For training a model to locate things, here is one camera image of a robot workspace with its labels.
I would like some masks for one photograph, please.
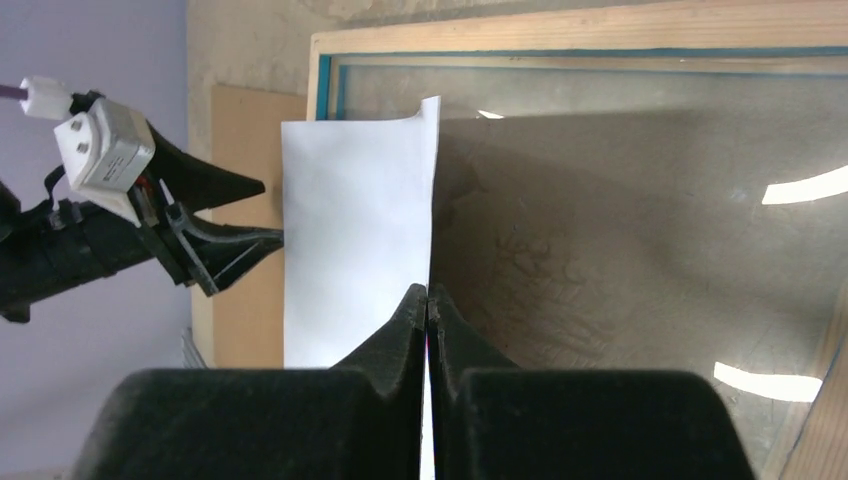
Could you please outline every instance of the teal frame edge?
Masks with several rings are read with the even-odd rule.
[[[329,116],[331,65],[332,57],[330,55],[321,55],[318,59],[318,101],[315,109],[315,120],[327,120]]]
[[[531,51],[469,51],[469,52],[416,52],[416,53],[344,53],[338,55],[321,55],[318,64],[318,98],[315,109],[315,120],[330,120],[330,75],[333,57],[808,57],[808,56],[848,56],[848,47],[801,47],[801,48],[735,48],[735,49],[691,49],[691,48],[657,48],[648,50],[531,50]],[[335,105],[335,120],[345,118],[345,86],[349,66],[339,66],[339,78]],[[700,72],[655,72],[658,74],[692,74],[710,75]],[[807,74],[739,74],[730,75],[785,75],[797,76]]]

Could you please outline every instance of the wooden frame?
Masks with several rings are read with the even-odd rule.
[[[848,1],[683,1],[318,33],[310,51],[308,119],[344,118],[353,66],[848,75]],[[833,370],[824,366],[839,358],[846,334],[845,322],[831,324],[824,341],[833,345],[822,345],[812,373]],[[819,478],[843,478],[848,467],[829,465],[848,450],[848,440],[820,431],[848,424],[848,409],[828,407],[845,403],[842,385],[830,385],[833,377],[812,408],[793,407],[763,478],[825,470]],[[816,416],[822,409],[831,412],[826,420]],[[821,438],[833,444],[813,458],[809,452]]]
[[[301,96],[212,86],[211,163],[262,180],[266,193],[206,211],[207,220],[283,227],[280,122],[303,120],[305,112]],[[284,269],[284,251],[278,251],[211,298],[192,289],[192,337],[207,366],[283,365]]]

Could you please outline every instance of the cardboard sheet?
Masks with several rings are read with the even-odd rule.
[[[302,120],[306,99],[212,87],[213,165],[265,183],[265,193],[212,210],[216,223],[282,228],[280,122]],[[279,368],[283,364],[284,252],[269,255],[235,285],[207,298],[192,290],[194,343],[219,368]]]
[[[284,365],[329,367],[430,270],[439,98],[390,121],[282,124]]]

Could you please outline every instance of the brown cardboard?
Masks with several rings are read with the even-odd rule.
[[[262,180],[266,192],[210,212],[220,224],[282,228],[280,122],[306,118],[303,97],[212,87],[211,163]],[[205,298],[192,292],[192,328],[209,366],[283,365],[284,252],[262,261],[230,289]]]

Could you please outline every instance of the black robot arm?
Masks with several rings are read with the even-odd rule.
[[[97,92],[73,95],[70,113],[88,111],[99,98]],[[32,303],[151,258],[175,284],[197,284],[211,296],[283,246],[280,230],[197,218],[195,212],[265,187],[186,154],[148,126],[153,157],[127,192],[140,226],[92,202],[54,203],[63,167],[45,179],[48,199],[26,212],[0,183],[0,315],[26,323]]]

